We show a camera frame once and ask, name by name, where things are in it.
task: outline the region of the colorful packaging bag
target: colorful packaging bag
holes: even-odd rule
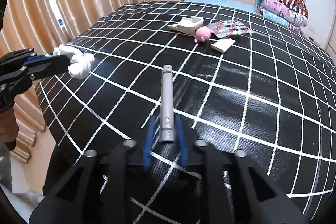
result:
[[[240,21],[220,21],[207,25],[210,30],[219,38],[229,37],[239,34],[252,33],[252,30]]]

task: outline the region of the grid mat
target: grid mat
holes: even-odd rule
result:
[[[255,33],[234,36],[236,43],[221,54],[167,27],[182,16],[202,17],[204,25],[239,20]],[[213,35],[210,42],[216,40]],[[148,2],[123,5],[71,44],[95,55],[90,75],[45,78],[36,88],[46,123],[71,163],[86,149],[103,152],[137,140],[137,129],[159,114],[161,70],[170,64],[174,112],[185,134],[195,128],[218,149],[245,149],[308,221],[329,197],[336,178],[336,68],[305,38],[238,9]],[[198,212],[183,211],[186,201],[171,183],[186,174],[178,151],[160,150],[157,134],[154,140],[154,183],[131,190],[133,223],[199,222]],[[101,191],[106,181],[103,175]],[[165,189],[172,193],[169,208]],[[197,198],[195,191],[190,207]]]

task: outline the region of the white cloth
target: white cloth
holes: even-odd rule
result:
[[[1,183],[0,187],[18,214],[24,219],[24,221],[29,223],[30,215],[37,205],[43,200],[44,196],[34,192],[33,190],[29,190],[26,193],[13,194]]]
[[[53,55],[66,55],[71,65],[68,67],[69,74],[77,79],[84,79],[90,74],[95,56],[90,53],[83,54],[79,49],[61,44],[54,48]]]

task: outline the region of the wooden floor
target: wooden floor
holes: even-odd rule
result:
[[[56,142],[47,128],[44,133],[39,134],[35,146],[30,149],[31,159],[28,164],[23,165],[29,188],[40,194],[43,194],[42,187],[55,144]]]

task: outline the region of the screw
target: screw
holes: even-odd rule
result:
[[[97,151],[96,150],[91,150],[91,149],[86,150],[84,152],[84,156],[88,157],[88,158],[94,158],[95,156],[97,156]]]
[[[206,140],[196,140],[195,145],[198,147],[204,147],[208,145],[208,142]]]
[[[235,155],[238,158],[243,158],[243,157],[247,156],[247,153],[246,153],[246,151],[244,149],[238,149],[238,150],[236,150]]]
[[[127,147],[133,147],[137,144],[136,141],[134,140],[126,140],[126,141],[123,141],[123,145],[124,146],[127,146]]]

